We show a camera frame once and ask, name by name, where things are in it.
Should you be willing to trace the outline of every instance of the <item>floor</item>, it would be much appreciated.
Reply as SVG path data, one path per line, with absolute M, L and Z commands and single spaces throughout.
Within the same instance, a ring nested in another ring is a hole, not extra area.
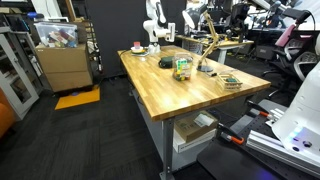
M 217 59 L 217 52 L 212 56 Z M 228 56 L 226 64 L 259 76 L 268 70 L 263 60 L 246 64 Z M 267 77 L 276 82 L 278 76 Z M 259 95 L 263 99 L 272 88 Z M 126 78 L 101 83 L 101 100 L 77 107 L 54 110 L 58 101 L 43 92 L 23 121 L 15 124 L 15 134 L 0 140 L 1 180 L 71 179 L 159 179 L 162 162 L 144 124 L 138 106 L 129 96 Z M 279 95 L 274 101 L 288 105 Z M 221 111 L 224 122 L 235 118 Z M 213 179 L 197 163 L 174 174 L 176 179 Z

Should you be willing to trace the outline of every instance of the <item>office chair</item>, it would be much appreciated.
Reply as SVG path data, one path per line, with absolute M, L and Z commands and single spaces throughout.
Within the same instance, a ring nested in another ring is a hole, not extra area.
M 296 92 L 289 89 L 291 82 L 295 81 L 297 85 L 300 85 L 318 62 L 316 54 L 310 51 L 314 45 L 313 38 L 316 37 L 312 33 L 302 36 L 291 26 L 287 30 L 276 43 L 278 48 L 274 52 L 278 59 L 269 62 L 272 70 L 262 74 L 264 77 L 269 73 L 279 73 L 282 77 L 278 89 L 270 93 L 268 99 L 280 92 L 294 95 Z

